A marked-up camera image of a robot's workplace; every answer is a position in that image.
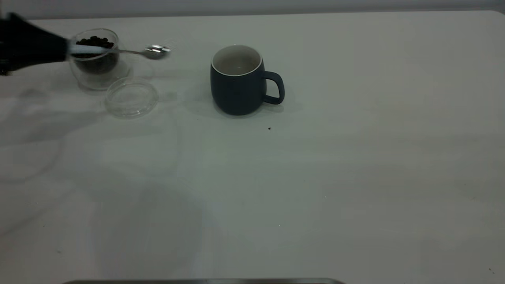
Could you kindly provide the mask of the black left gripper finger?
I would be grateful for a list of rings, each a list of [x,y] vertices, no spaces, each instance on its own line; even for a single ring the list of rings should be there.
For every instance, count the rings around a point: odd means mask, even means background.
[[[66,51],[4,49],[0,52],[0,75],[10,75],[30,66],[63,62],[66,57]]]
[[[15,13],[0,22],[1,48],[67,51],[68,40],[46,31]]]

